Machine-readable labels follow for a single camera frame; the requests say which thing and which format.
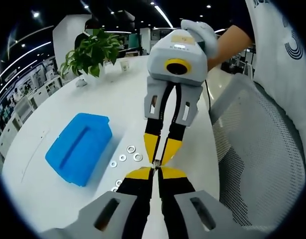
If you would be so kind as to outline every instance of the ceiling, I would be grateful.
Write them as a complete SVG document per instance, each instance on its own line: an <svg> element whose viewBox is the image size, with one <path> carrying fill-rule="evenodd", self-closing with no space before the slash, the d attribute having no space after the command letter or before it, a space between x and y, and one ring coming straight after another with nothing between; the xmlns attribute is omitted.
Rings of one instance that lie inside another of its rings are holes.
<svg viewBox="0 0 306 239"><path fill-rule="evenodd" d="M169 27L155 9L157 5L174 27L180 26L182 18L206 22L214 30L230 26L229 0L190 0L189 2L154 0L154 5L151 4L151 0L33 0L25 2L32 3L25 7L21 14L17 14L16 18L11 18L12 29L3 41L4 46L0 48L0 74L9 67L0 77L0 91L5 86L4 79L12 71L15 69L20 71L35 60L37 62L34 65L39 64L48 55L54 55L51 43L28 53L14 63L30 50L52 41L53 28L68 14L92 14L108 31L137 32L135 29L144 27ZM119 10L125 10L135 16L135 28L121 19Z"/></svg>

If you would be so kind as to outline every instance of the white pillar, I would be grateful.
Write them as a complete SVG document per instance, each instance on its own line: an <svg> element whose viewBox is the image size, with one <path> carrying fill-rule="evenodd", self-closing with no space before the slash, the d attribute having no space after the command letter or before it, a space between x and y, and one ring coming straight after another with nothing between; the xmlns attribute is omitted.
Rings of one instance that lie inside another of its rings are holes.
<svg viewBox="0 0 306 239"><path fill-rule="evenodd" d="M141 28L141 45L144 50L146 50L147 54L151 51L151 29L150 28Z"/></svg>

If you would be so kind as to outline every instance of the white shirt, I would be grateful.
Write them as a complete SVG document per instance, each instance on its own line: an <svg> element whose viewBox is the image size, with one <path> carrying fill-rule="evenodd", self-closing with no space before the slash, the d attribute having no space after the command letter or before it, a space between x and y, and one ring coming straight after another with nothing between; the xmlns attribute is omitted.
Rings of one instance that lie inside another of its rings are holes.
<svg viewBox="0 0 306 239"><path fill-rule="evenodd" d="M255 35L258 82L293 121L306 157L306 53L300 39L269 0L245 0Z"/></svg>
<svg viewBox="0 0 306 239"><path fill-rule="evenodd" d="M22 98L22 93L18 91L17 93L14 93L13 97L16 102L19 102Z"/></svg>

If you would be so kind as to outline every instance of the black cable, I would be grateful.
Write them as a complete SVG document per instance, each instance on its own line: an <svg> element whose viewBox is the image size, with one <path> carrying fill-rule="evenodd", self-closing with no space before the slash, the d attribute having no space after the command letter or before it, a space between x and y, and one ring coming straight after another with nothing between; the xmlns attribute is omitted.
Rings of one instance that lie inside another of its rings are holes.
<svg viewBox="0 0 306 239"><path fill-rule="evenodd" d="M209 88L208 88L207 80L205 80L204 82L206 83L206 87L207 87L207 94L208 94L208 101L209 101L209 110L208 110L208 114L210 114L211 106L210 106Z"/></svg>

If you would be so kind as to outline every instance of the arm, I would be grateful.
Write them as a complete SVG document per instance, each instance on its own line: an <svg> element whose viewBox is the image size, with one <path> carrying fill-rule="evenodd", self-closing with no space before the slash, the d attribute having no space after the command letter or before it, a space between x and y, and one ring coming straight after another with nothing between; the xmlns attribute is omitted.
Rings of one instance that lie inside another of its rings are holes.
<svg viewBox="0 0 306 239"><path fill-rule="evenodd" d="M238 26L231 26L218 39L218 55L215 58L208 59L208 71L240 51L246 49L252 44L251 38Z"/></svg>

